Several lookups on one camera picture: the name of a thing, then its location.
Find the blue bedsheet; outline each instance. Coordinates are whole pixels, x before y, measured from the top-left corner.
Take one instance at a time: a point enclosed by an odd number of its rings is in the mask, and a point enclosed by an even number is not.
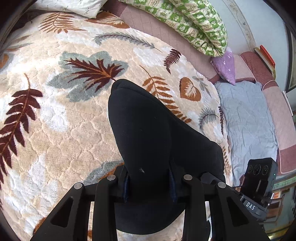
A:
[[[225,115],[231,146],[234,185],[246,172],[250,159],[276,160],[278,142],[261,84],[248,81],[215,84]]]

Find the red book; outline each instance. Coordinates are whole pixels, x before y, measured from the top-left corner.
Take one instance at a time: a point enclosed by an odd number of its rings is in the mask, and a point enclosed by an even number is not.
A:
[[[270,54],[267,52],[267,50],[263,47],[263,45],[260,45],[260,50],[265,55],[265,57],[268,59],[268,61],[272,65],[272,67],[275,68],[276,63],[274,62],[274,60],[272,59],[272,57],[270,56]]]

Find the picture frame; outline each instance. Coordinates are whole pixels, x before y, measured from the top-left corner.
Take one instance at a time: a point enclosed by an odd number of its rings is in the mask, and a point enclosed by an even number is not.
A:
[[[289,45],[289,68],[288,78],[286,84],[286,93],[296,88],[296,39],[286,27],[288,33],[288,45]]]

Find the wall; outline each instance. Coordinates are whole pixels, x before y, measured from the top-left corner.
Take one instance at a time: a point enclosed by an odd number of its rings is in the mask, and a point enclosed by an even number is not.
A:
[[[235,0],[235,2],[250,26],[257,46],[263,45],[274,59],[276,82],[281,90],[285,90],[289,64],[285,23],[263,0]]]
[[[237,23],[237,20],[222,0],[210,0],[213,7],[218,11],[221,16],[228,35],[228,47],[231,48],[234,54],[240,54],[250,51],[243,32]]]

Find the camera lens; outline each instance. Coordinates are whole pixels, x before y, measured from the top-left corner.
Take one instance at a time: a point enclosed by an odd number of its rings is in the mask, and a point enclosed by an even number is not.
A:
[[[254,175],[258,175],[261,171],[261,166],[260,165],[256,165],[254,167]]]
[[[268,173],[268,166],[264,166],[262,169],[262,174],[266,175]]]
[[[253,170],[252,165],[249,165],[249,166],[248,166],[248,173],[250,173],[252,170]]]

